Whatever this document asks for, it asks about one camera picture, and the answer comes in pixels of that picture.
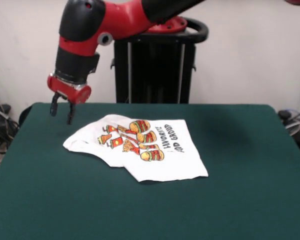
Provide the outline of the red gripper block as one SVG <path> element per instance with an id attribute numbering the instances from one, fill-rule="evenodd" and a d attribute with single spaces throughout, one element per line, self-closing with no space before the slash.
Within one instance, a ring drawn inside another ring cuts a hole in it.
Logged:
<path id="1" fill-rule="evenodd" d="M 50 105 L 50 115 L 55 117 L 58 111 L 58 99 L 62 96 L 69 102 L 66 124 L 71 125 L 75 114 L 75 104 L 84 104 L 92 93 L 87 84 L 72 84 L 57 78 L 52 73 L 47 78 L 47 86 L 54 92 Z"/>

